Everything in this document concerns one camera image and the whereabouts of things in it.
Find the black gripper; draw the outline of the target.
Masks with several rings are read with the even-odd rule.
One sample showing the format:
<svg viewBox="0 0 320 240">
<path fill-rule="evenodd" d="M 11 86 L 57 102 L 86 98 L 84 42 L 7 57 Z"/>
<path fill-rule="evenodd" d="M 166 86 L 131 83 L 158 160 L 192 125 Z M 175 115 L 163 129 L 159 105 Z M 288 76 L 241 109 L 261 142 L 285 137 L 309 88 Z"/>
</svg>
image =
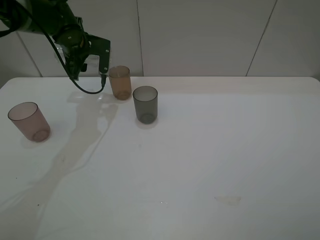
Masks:
<svg viewBox="0 0 320 240">
<path fill-rule="evenodd" d="M 85 32 L 81 17 L 75 18 L 75 24 L 64 26 L 59 34 L 53 37 L 56 44 L 62 47 L 65 59 L 65 71 L 72 80 L 77 80 L 85 72 L 85 61 L 89 55 L 99 56 L 99 72 L 107 74 L 110 64 L 111 42 Z"/>
</svg>

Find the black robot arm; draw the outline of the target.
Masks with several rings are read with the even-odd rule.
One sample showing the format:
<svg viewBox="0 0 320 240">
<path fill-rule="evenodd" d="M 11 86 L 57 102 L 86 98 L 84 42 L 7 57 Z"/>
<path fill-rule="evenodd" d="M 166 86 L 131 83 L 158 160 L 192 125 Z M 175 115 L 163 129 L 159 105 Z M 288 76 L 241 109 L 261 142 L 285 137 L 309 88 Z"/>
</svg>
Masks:
<svg viewBox="0 0 320 240">
<path fill-rule="evenodd" d="M 12 32 L 41 34 L 57 54 L 68 77 L 75 81 L 87 70 L 89 56 L 98 56 L 98 72 L 109 71 L 111 42 L 87 33 L 81 17 L 75 16 L 66 0 L 2 0 L 0 20 L 7 27 L 1 37 Z"/>
</svg>

